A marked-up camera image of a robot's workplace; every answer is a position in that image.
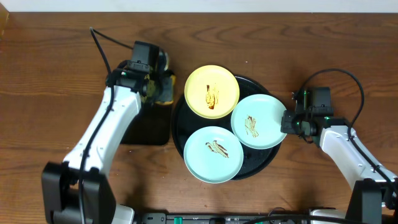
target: round black tray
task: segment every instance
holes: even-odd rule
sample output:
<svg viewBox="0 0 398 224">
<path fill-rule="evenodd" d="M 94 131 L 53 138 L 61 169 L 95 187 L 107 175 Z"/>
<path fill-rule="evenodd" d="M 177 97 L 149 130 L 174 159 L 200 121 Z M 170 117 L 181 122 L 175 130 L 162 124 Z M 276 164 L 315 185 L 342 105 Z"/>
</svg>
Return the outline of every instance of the round black tray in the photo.
<svg viewBox="0 0 398 224">
<path fill-rule="evenodd" d="M 270 95 L 261 84 L 250 78 L 239 75 L 235 75 L 235 78 L 238 81 L 240 89 L 239 101 L 254 94 Z M 175 147 L 181 157 L 183 158 L 184 146 L 188 138 L 201 128 L 219 126 L 232 132 L 231 115 L 232 113 L 219 119 L 202 118 L 189 108 L 185 97 L 182 95 L 175 106 L 172 116 L 172 136 Z M 245 179 L 263 170 L 274 159 L 280 148 L 280 144 L 266 150 L 252 149 L 242 144 L 244 154 L 243 165 L 238 174 L 232 179 Z"/>
</svg>

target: white wall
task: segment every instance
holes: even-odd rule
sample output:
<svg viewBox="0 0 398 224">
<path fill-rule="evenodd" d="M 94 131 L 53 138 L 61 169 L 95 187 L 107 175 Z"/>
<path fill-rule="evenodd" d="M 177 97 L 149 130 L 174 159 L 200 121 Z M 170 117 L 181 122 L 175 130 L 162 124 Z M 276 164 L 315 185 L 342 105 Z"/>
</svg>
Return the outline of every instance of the white wall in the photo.
<svg viewBox="0 0 398 224">
<path fill-rule="evenodd" d="M 10 12 L 398 12 L 398 0 L 1 0 Z"/>
</svg>

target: brown smear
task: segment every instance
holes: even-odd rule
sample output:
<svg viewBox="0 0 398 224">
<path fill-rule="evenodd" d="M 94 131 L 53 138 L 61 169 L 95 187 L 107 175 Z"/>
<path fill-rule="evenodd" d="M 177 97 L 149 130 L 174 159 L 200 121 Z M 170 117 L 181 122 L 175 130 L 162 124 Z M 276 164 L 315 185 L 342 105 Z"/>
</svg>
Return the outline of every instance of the brown smear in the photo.
<svg viewBox="0 0 398 224">
<path fill-rule="evenodd" d="M 254 138 L 259 136 L 259 133 L 256 131 L 256 119 L 249 116 L 244 120 L 244 127 L 246 128 L 246 134 L 251 133 Z"/>
<path fill-rule="evenodd" d="M 226 153 L 226 149 L 217 143 L 217 141 L 213 141 L 213 143 L 206 142 L 206 146 L 210 149 L 211 152 L 221 154 L 225 158 L 228 157 L 228 153 Z"/>
<path fill-rule="evenodd" d="M 215 105 L 218 104 L 218 90 L 216 84 L 214 84 L 213 88 L 210 88 L 210 85 L 206 85 L 206 103 L 209 109 L 213 110 Z"/>
</svg>

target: wooden tabletop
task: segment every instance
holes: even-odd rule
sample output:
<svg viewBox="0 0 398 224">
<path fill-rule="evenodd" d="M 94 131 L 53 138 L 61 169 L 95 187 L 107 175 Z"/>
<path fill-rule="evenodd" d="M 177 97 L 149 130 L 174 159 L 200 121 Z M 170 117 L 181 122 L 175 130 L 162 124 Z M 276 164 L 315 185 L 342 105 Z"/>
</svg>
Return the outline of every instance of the wooden tabletop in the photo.
<svg viewBox="0 0 398 224">
<path fill-rule="evenodd" d="M 217 64 L 257 80 L 291 109 L 290 93 L 313 72 L 347 69 L 366 94 L 354 128 L 398 173 L 397 21 L 396 14 L 11 13 L 0 41 L 0 223 L 45 222 L 42 169 L 62 161 L 99 107 L 106 69 L 90 26 L 164 48 L 176 96 L 194 69 Z M 113 68 L 131 56 L 100 42 Z M 335 114 L 352 119 L 360 100 L 354 81 L 329 73 L 311 85 L 329 86 Z M 120 145 L 109 181 L 118 203 L 138 212 L 345 211 L 351 196 L 334 162 L 297 136 L 287 136 L 255 176 L 215 185 L 189 173 L 172 138 L 164 146 Z"/>
</svg>

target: white plate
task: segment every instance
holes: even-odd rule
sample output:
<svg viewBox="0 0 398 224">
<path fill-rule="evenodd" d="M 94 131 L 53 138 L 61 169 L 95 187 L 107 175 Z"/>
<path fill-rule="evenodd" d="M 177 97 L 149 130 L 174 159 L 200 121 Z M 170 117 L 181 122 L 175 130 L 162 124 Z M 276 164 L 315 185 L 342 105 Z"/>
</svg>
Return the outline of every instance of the white plate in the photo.
<svg viewBox="0 0 398 224">
<path fill-rule="evenodd" d="M 286 134 L 280 131 L 280 122 L 285 110 L 286 107 L 272 96 L 248 96 L 241 100 L 232 112 L 232 130 L 243 144 L 253 149 L 274 147 L 286 137 Z M 256 120 L 254 129 L 252 120 Z"/>
<path fill-rule="evenodd" d="M 228 157 L 212 152 L 206 143 L 217 141 L 226 149 Z M 184 147 L 184 161 L 197 178 L 211 184 L 232 179 L 241 169 L 243 148 L 237 137 L 227 129 L 210 126 L 195 131 Z"/>
</svg>

